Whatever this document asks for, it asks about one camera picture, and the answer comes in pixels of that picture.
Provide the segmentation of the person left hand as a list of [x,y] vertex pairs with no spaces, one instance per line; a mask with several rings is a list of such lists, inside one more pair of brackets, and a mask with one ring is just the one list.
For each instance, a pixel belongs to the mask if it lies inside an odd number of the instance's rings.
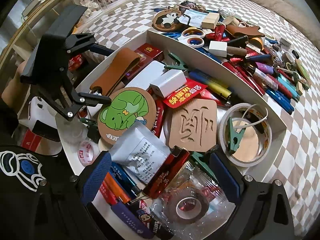
[[8,83],[7,87],[4,89],[1,98],[2,100],[18,113],[23,106],[23,102],[27,95],[29,85],[26,83],[21,83],[20,77],[27,64],[27,61],[23,61],[16,69],[15,76]]

